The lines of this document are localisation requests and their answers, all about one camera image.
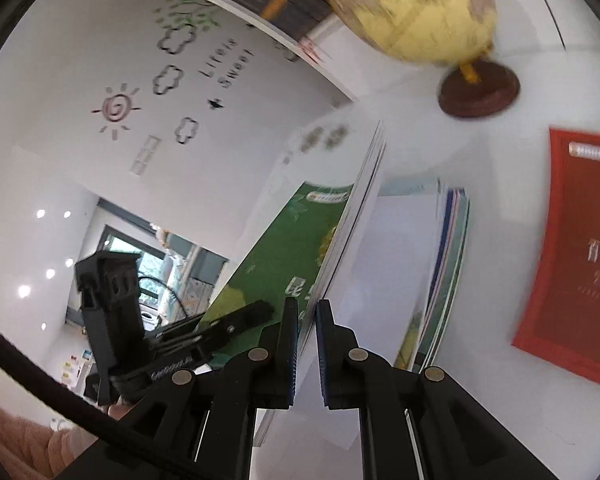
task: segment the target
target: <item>black star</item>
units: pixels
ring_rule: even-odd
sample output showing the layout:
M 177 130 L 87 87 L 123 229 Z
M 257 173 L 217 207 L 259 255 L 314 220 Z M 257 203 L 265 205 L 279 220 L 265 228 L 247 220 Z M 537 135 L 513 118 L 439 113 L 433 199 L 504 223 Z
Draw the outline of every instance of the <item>black star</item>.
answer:
M 209 99 L 209 108 L 211 108 L 212 110 L 218 110 L 219 108 L 224 108 L 221 104 L 220 104 L 220 99 L 216 98 L 216 99 Z

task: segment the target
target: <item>red spiral sun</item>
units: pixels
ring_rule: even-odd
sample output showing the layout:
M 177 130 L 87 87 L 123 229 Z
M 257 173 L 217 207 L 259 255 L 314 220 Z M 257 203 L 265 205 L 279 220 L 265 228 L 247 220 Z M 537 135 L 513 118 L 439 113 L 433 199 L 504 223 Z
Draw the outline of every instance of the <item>red spiral sun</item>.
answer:
M 140 91 L 139 88 L 136 88 L 130 94 L 127 94 L 126 83 L 122 83 L 122 85 L 120 85 L 120 92 L 117 94 L 113 94 L 113 90 L 111 89 L 111 87 L 107 87 L 106 90 L 107 94 L 109 94 L 109 97 L 104 99 L 104 102 L 102 103 L 102 108 L 100 108 L 99 110 L 92 110 L 92 114 L 102 113 L 107 121 L 109 121 L 110 123 L 118 124 L 124 119 L 126 119 L 126 117 L 133 110 L 142 109 L 140 107 L 135 107 L 133 105 L 133 101 L 131 100 L 131 98 Z M 105 124 L 100 129 L 100 133 L 103 134 L 104 132 L 106 132 L 108 127 L 109 125 Z M 129 127 L 125 124 L 120 124 L 120 128 L 122 130 L 129 131 Z M 118 139 L 118 128 L 112 127 L 111 138 L 113 140 Z

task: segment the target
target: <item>recessed light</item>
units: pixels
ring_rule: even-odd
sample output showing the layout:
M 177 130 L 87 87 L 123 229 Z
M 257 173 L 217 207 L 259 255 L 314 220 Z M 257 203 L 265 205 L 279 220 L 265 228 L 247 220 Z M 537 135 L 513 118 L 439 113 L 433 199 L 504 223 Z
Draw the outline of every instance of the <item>recessed light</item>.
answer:
M 21 285 L 18 287 L 18 296 L 21 298 L 26 298 L 29 294 L 31 294 L 31 287 L 29 285 Z

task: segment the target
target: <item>brown globe base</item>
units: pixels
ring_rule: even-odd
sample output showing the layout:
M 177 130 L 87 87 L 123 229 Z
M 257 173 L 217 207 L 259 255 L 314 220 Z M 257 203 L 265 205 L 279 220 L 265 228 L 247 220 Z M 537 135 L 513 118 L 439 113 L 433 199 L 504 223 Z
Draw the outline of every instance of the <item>brown globe base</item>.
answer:
M 511 106 L 520 93 L 515 72 L 493 61 L 479 59 L 472 63 L 480 82 L 469 83 L 460 69 L 443 81 L 438 103 L 445 114 L 460 119 L 488 117 Z

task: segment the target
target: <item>window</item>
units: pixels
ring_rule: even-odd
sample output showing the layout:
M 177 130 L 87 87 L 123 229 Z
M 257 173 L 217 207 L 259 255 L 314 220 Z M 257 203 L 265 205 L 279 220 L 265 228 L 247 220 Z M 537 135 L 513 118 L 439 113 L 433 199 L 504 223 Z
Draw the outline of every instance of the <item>window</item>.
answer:
M 131 236 L 117 231 L 111 226 L 106 226 L 98 244 L 99 251 L 116 251 L 119 253 L 137 253 L 138 275 L 153 276 L 165 281 L 162 276 L 164 253 Z M 160 283 L 152 280 L 140 280 L 140 303 L 151 308 L 158 308 L 158 297 L 164 289 Z

